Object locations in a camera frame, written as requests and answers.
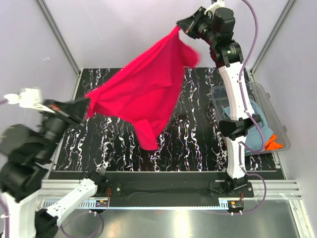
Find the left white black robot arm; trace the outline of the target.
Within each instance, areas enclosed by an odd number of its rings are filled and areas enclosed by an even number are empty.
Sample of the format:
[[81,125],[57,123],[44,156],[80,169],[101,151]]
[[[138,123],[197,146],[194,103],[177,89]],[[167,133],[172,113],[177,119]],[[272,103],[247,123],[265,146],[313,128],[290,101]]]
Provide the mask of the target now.
[[0,204],[3,209],[3,238],[52,238],[63,221],[86,199],[108,193],[107,178],[96,171],[61,200],[48,208],[36,209],[42,181],[59,142],[71,125],[82,125],[90,99],[69,102],[23,99],[10,94],[7,102],[42,114],[39,131],[16,124],[0,140],[7,162],[0,171]]

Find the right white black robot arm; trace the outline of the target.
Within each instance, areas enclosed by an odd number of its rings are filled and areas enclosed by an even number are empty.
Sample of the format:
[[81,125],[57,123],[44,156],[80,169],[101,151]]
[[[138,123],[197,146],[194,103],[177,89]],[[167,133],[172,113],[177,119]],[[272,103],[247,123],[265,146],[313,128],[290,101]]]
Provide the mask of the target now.
[[255,114],[243,78],[243,53],[233,40],[233,10],[218,0],[208,8],[200,7],[192,16],[179,20],[177,26],[192,39],[202,39],[210,46],[210,56],[224,81],[229,101],[229,118],[219,122],[228,153],[227,178],[218,192],[237,196],[248,184],[243,162],[248,130],[258,126],[261,116]]

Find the pink red t shirt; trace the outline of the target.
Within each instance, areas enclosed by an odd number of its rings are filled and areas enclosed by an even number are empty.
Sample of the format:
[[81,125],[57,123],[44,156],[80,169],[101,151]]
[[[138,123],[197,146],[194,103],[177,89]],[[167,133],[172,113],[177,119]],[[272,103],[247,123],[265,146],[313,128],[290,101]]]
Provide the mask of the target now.
[[158,149],[157,138],[168,124],[184,82],[184,68],[195,67],[199,54],[168,35],[131,61],[111,79],[89,92],[87,118],[118,117],[134,126],[142,149]]

